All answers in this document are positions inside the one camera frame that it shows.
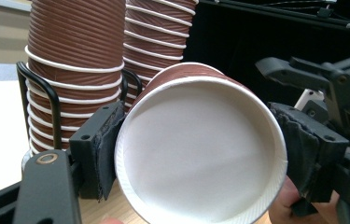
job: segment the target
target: paper cup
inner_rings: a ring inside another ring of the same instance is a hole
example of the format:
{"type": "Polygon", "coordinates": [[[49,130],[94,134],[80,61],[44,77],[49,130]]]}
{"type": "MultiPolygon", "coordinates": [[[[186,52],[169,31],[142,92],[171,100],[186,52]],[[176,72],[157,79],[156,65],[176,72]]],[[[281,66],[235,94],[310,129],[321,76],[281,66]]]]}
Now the paper cup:
{"type": "MultiPolygon", "coordinates": [[[[112,96],[116,94],[119,90],[119,86],[122,82],[122,76],[119,74],[118,79],[113,81],[112,83],[107,84],[99,84],[99,85],[76,85],[76,84],[66,84],[54,80],[49,80],[45,77],[42,77],[44,80],[50,84],[50,86],[57,92],[57,94],[61,97],[72,98],[78,100],[86,100],[86,99],[98,99],[105,98],[107,96],[112,96]]],[[[31,85],[40,90],[36,84],[31,83],[31,85]]]]}
{"type": "Polygon", "coordinates": [[[69,148],[68,142],[62,142],[61,144],[62,148],[54,148],[53,140],[47,139],[35,133],[33,130],[29,131],[29,136],[32,139],[32,142],[34,143],[34,148],[37,149],[37,151],[39,152],[46,151],[46,150],[53,150],[53,149],[67,150],[69,148]]]}
{"type": "Polygon", "coordinates": [[[117,66],[123,51],[124,17],[125,0],[36,1],[31,10],[30,51],[56,63],[117,66]]]}
{"type": "Polygon", "coordinates": [[[147,24],[162,27],[167,30],[176,31],[182,34],[188,34],[192,23],[183,21],[174,17],[166,16],[157,11],[135,7],[132,5],[126,6],[125,16],[136,21],[141,21],[147,24]]]}
{"type": "Polygon", "coordinates": [[[161,71],[119,131],[121,188],[148,223],[253,223],[286,177],[276,119],[218,70],[182,63],[161,71]]]}
{"type": "MultiPolygon", "coordinates": [[[[33,102],[36,102],[38,105],[45,108],[50,108],[49,98],[44,92],[37,90],[30,84],[27,84],[26,86],[29,87],[30,98],[33,100],[33,102]]],[[[61,111],[73,114],[94,113],[101,106],[116,102],[119,99],[119,94],[120,89],[118,89],[116,94],[101,99],[78,100],[59,97],[59,101],[61,102],[61,111]]]]}
{"type": "Polygon", "coordinates": [[[119,79],[120,70],[124,64],[108,69],[92,69],[69,66],[67,64],[54,63],[35,56],[28,48],[25,48],[28,56],[28,68],[33,72],[49,80],[65,84],[99,86],[113,83],[119,79]]]}
{"type": "Polygon", "coordinates": [[[189,35],[172,32],[158,26],[150,25],[140,21],[126,18],[125,30],[142,35],[151,39],[173,43],[177,45],[185,45],[189,35]]]}
{"type": "MultiPolygon", "coordinates": [[[[45,108],[42,105],[34,102],[29,94],[28,94],[29,104],[31,105],[31,109],[33,113],[44,120],[45,122],[52,122],[52,114],[49,108],[45,108]]],[[[64,113],[61,112],[61,124],[65,126],[76,126],[81,127],[82,124],[87,121],[93,113],[89,114],[73,114],[73,113],[64,113]]]]}
{"type": "Polygon", "coordinates": [[[156,11],[163,15],[177,18],[182,21],[192,21],[195,11],[171,1],[138,1],[128,0],[127,5],[141,7],[150,11],[156,11]]]}
{"type": "MultiPolygon", "coordinates": [[[[47,122],[41,119],[39,116],[37,116],[33,111],[30,105],[27,106],[27,111],[29,114],[30,122],[33,123],[33,125],[38,128],[43,133],[46,133],[48,135],[53,135],[52,130],[52,122],[47,122]]],[[[75,126],[63,126],[61,125],[61,135],[62,138],[70,138],[79,127],[75,126]]]]}
{"type": "Polygon", "coordinates": [[[156,71],[180,63],[179,60],[164,59],[157,57],[157,55],[148,55],[133,49],[124,51],[124,61],[156,71]]]}
{"type": "Polygon", "coordinates": [[[125,57],[124,61],[126,62],[126,69],[144,77],[154,77],[163,69],[163,67],[151,66],[125,57]]]}
{"type": "MultiPolygon", "coordinates": [[[[34,124],[32,123],[32,119],[30,117],[28,117],[28,120],[27,120],[28,124],[29,124],[29,127],[31,129],[32,132],[34,132],[36,135],[40,135],[50,141],[53,141],[53,136],[51,134],[48,134],[48,133],[44,133],[43,131],[39,130],[37,127],[34,126],[34,124]]],[[[69,142],[69,138],[64,138],[62,137],[61,138],[61,141],[63,143],[68,143],[69,142]]]]}
{"type": "Polygon", "coordinates": [[[186,45],[177,45],[170,42],[159,41],[126,30],[124,43],[135,48],[174,57],[182,56],[183,50],[187,47],[186,45]]]}
{"type": "MultiPolygon", "coordinates": [[[[169,0],[153,0],[155,2],[169,2],[169,0]]],[[[182,7],[186,7],[190,10],[195,10],[196,6],[198,5],[199,3],[199,0],[188,0],[188,1],[184,1],[184,0],[170,0],[170,2],[172,4],[176,4],[176,5],[179,5],[179,6],[182,6],[182,7]]]]}

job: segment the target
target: cup rim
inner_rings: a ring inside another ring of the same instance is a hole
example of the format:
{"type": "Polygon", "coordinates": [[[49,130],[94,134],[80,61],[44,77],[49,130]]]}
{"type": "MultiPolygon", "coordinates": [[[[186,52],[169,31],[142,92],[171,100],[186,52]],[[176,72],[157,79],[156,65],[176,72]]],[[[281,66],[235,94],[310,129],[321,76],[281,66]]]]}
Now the cup rim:
{"type": "MultiPolygon", "coordinates": [[[[40,136],[43,136],[49,140],[53,140],[53,136],[47,133],[43,133],[42,131],[40,131],[37,127],[34,126],[34,124],[32,123],[32,119],[30,118],[30,116],[27,119],[27,122],[29,124],[29,127],[37,134],[39,134],[40,136]]],[[[69,138],[61,138],[62,142],[68,143],[69,142],[69,138]]]]}
{"type": "Polygon", "coordinates": [[[155,71],[158,71],[158,72],[163,69],[162,67],[152,66],[152,65],[148,65],[148,64],[145,64],[145,63],[140,63],[140,62],[128,59],[125,56],[123,56],[122,58],[127,63],[132,63],[134,65],[137,65],[137,66],[140,66],[140,67],[144,67],[144,68],[148,68],[148,69],[151,69],[151,70],[155,70],[155,71]]]}
{"type": "Polygon", "coordinates": [[[162,33],[165,33],[165,34],[168,34],[168,35],[177,35],[177,36],[180,36],[180,37],[189,38],[189,34],[183,34],[183,33],[180,33],[180,32],[168,30],[168,29],[165,29],[165,28],[162,28],[162,27],[159,27],[159,26],[155,26],[155,25],[151,25],[151,24],[148,24],[148,23],[145,23],[145,22],[142,22],[142,21],[134,20],[134,19],[129,18],[129,17],[125,17],[125,21],[133,23],[133,24],[136,24],[136,25],[139,25],[139,26],[146,27],[146,28],[151,29],[151,30],[159,31],[159,32],[162,32],[162,33]]]}
{"type": "MultiPolygon", "coordinates": [[[[32,97],[30,96],[30,92],[26,92],[27,100],[29,101],[29,104],[32,105],[34,108],[38,109],[39,111],[52,115],[52,111],[50,109],[45,108],[42,105],[39,105],[37,102],[35,102],[32,97]]],[[[63,118],[70,118],[70,119],[89,119],[92,117],[93,113],[88,114],[74,114],[74,113],[67,113],[61,111],[61,117],[63,118]]]]}
{"type": "Polygon", "coordinates": [[[78,91],[102,91],[102,90],[112,89],[114,87],[119,86],[119,84],[121,84],[122,82],[122,76],[119,76],[119,79],[117,79],[117,81],[113,83],[104,84],[101,86],[80,86],[75,84],[67,84],[67,83],[49,80],[48,78],[45,78],[42,76],[40,77],[43,78],[45,81],[47,81],[48,84],[50,84],[51,86],[60,87],[63,89],[69,89],[69,90],[78,90],[78,91]]]}
{"type": "Polygon", "coordinates": [[[130,93],[126,93],[126,97],[131,98],[133,100],[135,100],[137,98],[137,96],[130,94],[130,93]]]}
{"type": "MultiPolygon", "coordinates": [[[[119,182],[121,184],[121,187],[124,191],[125,196],[127,197],[128,201],[131,203],[133,209],[137,211],[147,222],[154,223],[154,221],[160,222],[160,216],[157,216],[157,212],[160,211],[160,209],[153,209],[151,210],[151,207],[148,206],[143,199],[140,198],[138,193],[136,193],[133,189],[131,180],[129,179],[128,173],[130,171],[126,170],[125,166],[125,160],[124,160],[124,145],[127,144],[131,138],[128,138],[126,136],[129,136],[126,133],[129,133],[129,129],[134,128],[133,119],[137,119],[137,122],[140,124],[140,113],[144,113],[145,107],[143,107],[144,102],[147,102],[150,97],[154,95],[158,95],[160,91],[164,91],[167,89],[172,88],[175,85],[181,85],[183,83],[191,83],[191,82],[198,82],[200,81],[201,77],[182,77],[179,79],[175,79],[169,82],[166,82],[162,84],[162,86],[159,86],[158,88],[152,90],[149,92],[145,97],[143,97],[136,105],[133,106],[133,109],[128,113],[126,120],[124,120],[124,123],[121,126],[121,129],[119,131],[119,138],[117,140],[116,144],[116,151],[115,151],[115,162],[116,162],[116,171],[117,171],[117,177],[119,179],[119,182]]],[[[266,181],[266,186],[263,188],[263,195],[261,197],[257,197],[256,200],[253,200],[253,202],[250,203],[250,206],[247,206],[245,210],[242,210],[242,212],[237,213],[233,217],[228,217],[225,220],[221,220],[217,223],[238,223],[240,221],[243,221],[245,223],[252,223],[256,221],[260,216],[262,216],[266,210],[268,209],[269,205],[272,203],[273,199],[275,198],[275,195],[279,192],[283,181],[286,177],[286,168],[287,168],[287,156],[286,156],[286,144],[283,135],[281,135],[280,127],[275,121],[275,118],[273,114],[269,111],[269,109],[263,104],[263,102],[260,101],[260,99],[254,95],[251,91],[247,90],[244,87],[240,87],[236,85],[235,83],[229,82],[228,80],[225,80],[223,78],[218,77],[207,77],[206,82],[217,82],[220,85],[223,85],[223,87],[233,88],[235,91],[240,91],[242,94],[245,95],[245,98],[249,98],[251,101],[254,102],[253,106],[265,116],[265,119],[267,122],[270,123],[270,127],[272,128],[272,138],[270,138],[270,143],[274,143],[274,158],[273,158],[273,170],[270,174],[268,174],[270,177],[266,181]]],[[[179,218],[178,215],[173,215],[171,218],[174,220],[179,218]]],[[[181,219],[178,220],[178,223],[184,223],[184,220],[181,219]]]]}
{"type": "Polygon", "coordinates": [[[165,1],[165,0],[153,0],[154,2],[158,2],[158,3],[161,3],[161,4],[164,4],[166,6],[169,6],[169,7],[175,7],[177,9],[180,9],[182,11],[185,11],[185,12],[188,12],[189,14],[191,14],[192,16],[195,15],[195,11],[192,10],[192,9],[189,9],[187,7],[183,7],[183,6],[180,6],[176,3],[171,3],[171,2],[168,2],[168,1],[165,1]]]}
{"type": "MultiPolygon", "coordinates": [[[[29,116],[32,118],[32,120],[34,120],[35,122],[44,125],[48,128],[53,128],[52,123],[46,122],[45,120],[39,118],[32,110],[32,108],[30,107],[30,104],[28,104],[28,106],[26,107],[27,109],[27,113],[29,114],[29,116]]],[[[68,132],[76,132],[80,127],[76,127],[76,126],[61,126],[61,130],[63,131],[68,131],[68,132]]]]}
{"type": "Polygon", "coordinates": [[[33,54],[29,48],[28,45],[25,46],[24,51],[26,52],[26,54],[32,58],[33,60],[39,62],[39,63],[43,63],[45,65],[51,66],[51,67],[56,67],[56,68],[60,68],[63,70],[67,70],[67,71],[74,71],[74,72],[84,72],[84,73],[113,73],[113,72],[118,72],[120,71],[124,66],[125,63],[122,62],[122,64],[120,66],[117,67],[112,67],[112,68],[85,68],[85,67],[77,67],[77,66],[73,66],[73,65],[68,65],[68,64],[64,64],[64,63],[56,63],[56,62],[52,62],[50,60],[47,59],[43,59],[35,54],[33,54]]]}
{"type": "MultiPolygon", "coordinates": [[[[48,96],[44,92],[36,89],[33,85],[30,85],[29,80],[26,80],[26,86],[29,88],[29,91],[31,91],[32,93],[39,95],[45,99],[48,99],[48,96]]],[[[97,104],[109,102],[109,101],[116,99],[120,95],[120,93],[121,93],[121,90],[120,90],[120,88],[118,88],[116,93],[114,93],[111,96],[105,97],[105,98],[93,99],[93,100],[78,100],[78,99],[72,99],[72,98],[66,98],[66,97],[59,96],[59,101],[61,103],[67,103],[67,104],[72,104],[72,105],[97,105],[97,104]]]]}
{"type": "Polygon", "coordinates": [[[187,47],[187,45],[172,44],[172,43],[168,43],[168,42],[165,42],[165,41],[161,41],[161,40],[156,40],[156,39],[153,39],[153,38],[145,37],[143,35],[138,35],[138,34],[135,34],[133,32],[127,31],[127,30],[125,30],[124,33],[126,35],[129,35],[129,36],[134,37],[136,39],[141,39],[141,40],[144,40],[146,42],[150,42],[150,43],[158,44],[158,45],[163,45],[163,46],[166,46],[166,47],[169,47],[169,48],[173,48],[173,49],[185,49],[187,47]]]}
{"type": "Polygon", "coordinates": [[[163,55],[163,54],[159,54],[159,53],[154,53],[154,52],[151,52],[151,51],[148,51],[145,49],[140,49],[140,48],[134,47],[134,46],[129,45],[127,43],[124,43],[124,47],[126,49],[130,49],[130,50],[133,50],[133,51],[136,51],[136,52],[139,52],[142,54],[146,54],[148,56],[156,57],[156,58],[162,58],[162,59],[174,60],[174,61],[180,61],[183,59],[183,56],[176,57],[176,56],[167,56],[167,55],[163,55]]]}
{"type": "Polygon", "coordinates": [[[129,103],[127,103],[127,102],[124,102],[124,105],[126,106],[126,107],[128,107],[128,108],[131,108],[131,104],[129,104],[129,103]]]}
{"type": "Polygon", "coordinates": [[[148,9],[145,9],[145,8],[142,8],[142,7],[136,7],[136,6],[132,6],[132,5],[126,4],[126,8],[130,9],[130,10],[143,12],[143,13],[146,13],[146,14],[149,14],[149,15],[152,15],[152,16],[155,16],[155,17],[159,17],[159,18],[162,18],[162,19],[165,19],[165,20],[168,20],[168,21],[174,21],[174,22],[180,23],[182,25],[186,25],[188,27],[192,26],[191,22],[183,21],[183,20],[180,20],[178,18],[167,16],[167,15],[161,14],[159,12],[151,11],[151,10],[148,10],[148,9]]]}
{"type": "Polygon", "coordinates": [[[162,73],[164,73],[165,71],[167,70],[170,70],[172,68],[175,68],[175,67],[178,67],[178,66],[182,66],[182,65],[201,65],[201,66],[204,66],[204,67],[207,67],[207,68],[210,68],[218,73],[220,73],[221,75],[225,76],[220,70],[216,69],[215,67],[213,66],[210,66],[208,64],[204,64],[204,63],[196,63],[196,62],[186,62],[186,63],[176,63],[176,64],[173,64],[173,65],[170,65],[168,67],[165,67],[163,68],[162,70],[160,70],[159,73],[157,73],[150,81],[152,81],[154,78],[156,78],[157,76],[160,76],[162,73]]]}
{"type": "Polygon", "coordinates": [[[137,90],[137,86],[135,86],[134,84],[128,83],[128,87],[131,89],[137,90]]]}
{"type": "Polygon", "coordinates": [[[144,81],[147,81],[147,82],[150,82],[152,80],[152,77],[144,77],[142,75],[137,75],[140,79],[144,80],[144,81]]]}
{"type": "Polygon", "coordinates": [[[33,141],[32,138],[29,138],[29,147],[32,150],[32,152],[37,155],[38,153],[40,153],[40,151],[38,151],[35,146],[33,146],[33,141]]]}
{"type": "Polygon", "coordinates": [[[58,149],[58,148],[54,148],[54,147],[52,147],[52,146],[49,146],[49,145],[47,145],[47,144],[41,142],[40,140],[38,140],[38,139],[35,137],[35,135],[32,133],[32,130],[31,130],[31,129],[29,129],[29,136],[30,136],[30,138],[32,139],[32,142],[38,144],[40,147],[42,147],[42,148],[44,148],[44,149],[46,149],[46,150],[58,149]]]}

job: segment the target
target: table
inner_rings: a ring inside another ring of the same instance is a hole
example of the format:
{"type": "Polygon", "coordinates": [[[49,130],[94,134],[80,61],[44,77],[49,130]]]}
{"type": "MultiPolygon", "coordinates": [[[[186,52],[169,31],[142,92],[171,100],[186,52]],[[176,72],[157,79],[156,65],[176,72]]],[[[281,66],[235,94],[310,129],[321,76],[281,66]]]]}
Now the table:
{"type": "MultiPolygon", "coordinates": [[[[18,80],[0,81],[0,189],[21,180],[21,161],[29,149],[18,80]]],[[[79,199],[83,223],[115,217],[124,223],[146,223],[122,194],[116,181],[107,201],[79,199]]],[[[265,214],[258,224],[271,223],[265,214]]]]}

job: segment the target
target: white wall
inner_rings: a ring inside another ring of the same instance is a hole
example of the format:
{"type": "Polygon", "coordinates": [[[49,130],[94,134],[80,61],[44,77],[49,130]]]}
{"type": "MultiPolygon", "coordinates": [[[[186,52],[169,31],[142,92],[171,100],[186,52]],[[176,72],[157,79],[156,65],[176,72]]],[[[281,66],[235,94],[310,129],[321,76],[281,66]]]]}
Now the white wall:
{"type": "Polygon", "coordinates": [[[29,11],[0,7],[0,63],[26,62],[29,11]]]}

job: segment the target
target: stack of paper cups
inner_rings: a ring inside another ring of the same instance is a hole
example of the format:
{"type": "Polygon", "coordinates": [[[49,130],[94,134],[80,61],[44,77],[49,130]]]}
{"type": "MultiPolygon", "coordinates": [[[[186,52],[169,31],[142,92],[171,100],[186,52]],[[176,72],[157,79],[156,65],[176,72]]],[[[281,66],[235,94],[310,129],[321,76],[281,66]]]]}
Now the stack of paper cups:
{"type": "MultiPolygon", "coordinates": [[[[63,150],[99,107],[119,99],[124,20],[125,0],[32,3],[28,67],[58,93],[63,150]]],[[[34,83],[26,85],[31,150],[54,149],[48,96],[34,83]]]]}
{"type": "MultiPolygon", "coordinates": [[[[127,0],[123,59],[144,87],[162,69],[183,59],[197,4],[198,0],[127,0]]],[[[131,85],[126,106],[132,105],[134,92],[131,85]]]]}

